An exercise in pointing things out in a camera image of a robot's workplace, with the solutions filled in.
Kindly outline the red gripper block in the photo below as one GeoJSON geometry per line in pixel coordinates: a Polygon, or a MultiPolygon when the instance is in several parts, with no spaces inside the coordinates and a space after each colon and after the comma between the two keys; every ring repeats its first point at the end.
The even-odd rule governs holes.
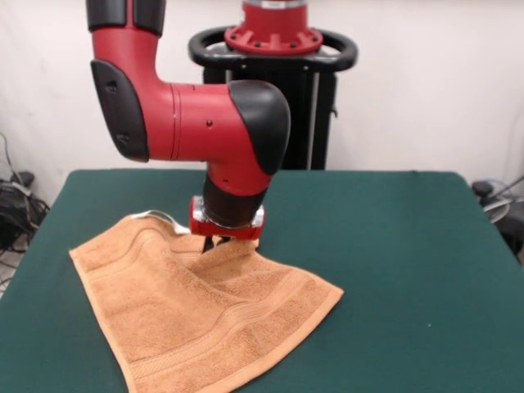
{"type": "Polygon", "coordinates": [[[261,206],[255,213],[253,220],[241,228],[221,227],[213,223],[205,214],[202,196],[193,196],[189,207],[189,229],[192,234],[205,236],[202,252],[206,253],[215,247],[213,236],[220,236],[217,245],[227,243],[230,237],[238,240],[257,240],[260,238],[265,225],[265,210],[261,206]]]}

